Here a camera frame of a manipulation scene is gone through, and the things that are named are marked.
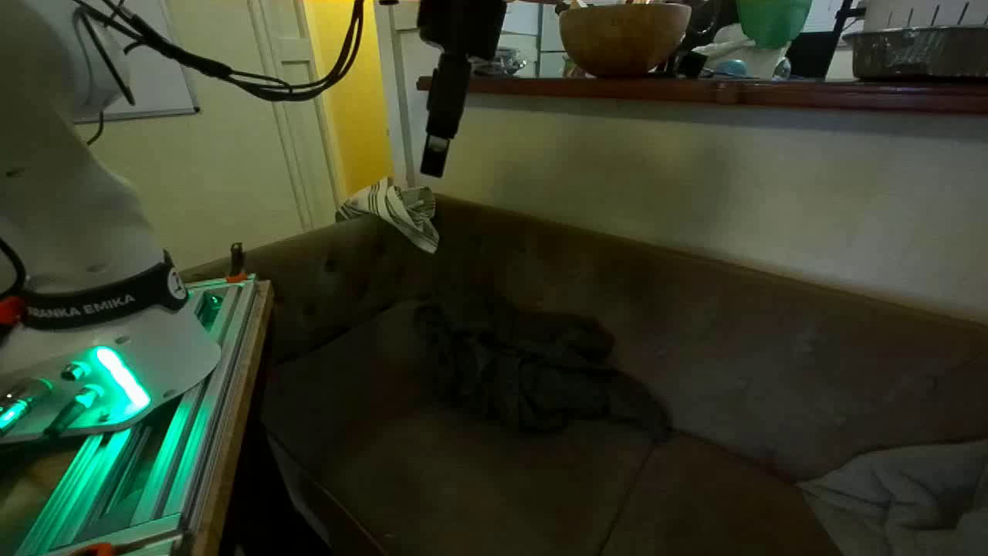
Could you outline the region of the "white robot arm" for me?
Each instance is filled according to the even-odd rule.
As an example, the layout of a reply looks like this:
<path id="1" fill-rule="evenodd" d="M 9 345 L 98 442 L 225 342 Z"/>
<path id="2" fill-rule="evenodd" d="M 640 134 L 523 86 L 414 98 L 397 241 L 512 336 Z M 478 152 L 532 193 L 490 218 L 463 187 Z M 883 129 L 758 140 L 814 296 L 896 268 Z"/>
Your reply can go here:
<path id="1" fill-rule="evenodd" d="M 131 95 L 80 0 L 0 0 L 0 442 L 128 431 L 199 385 L 218 345 L 135 193 L 76 126 Z"/>

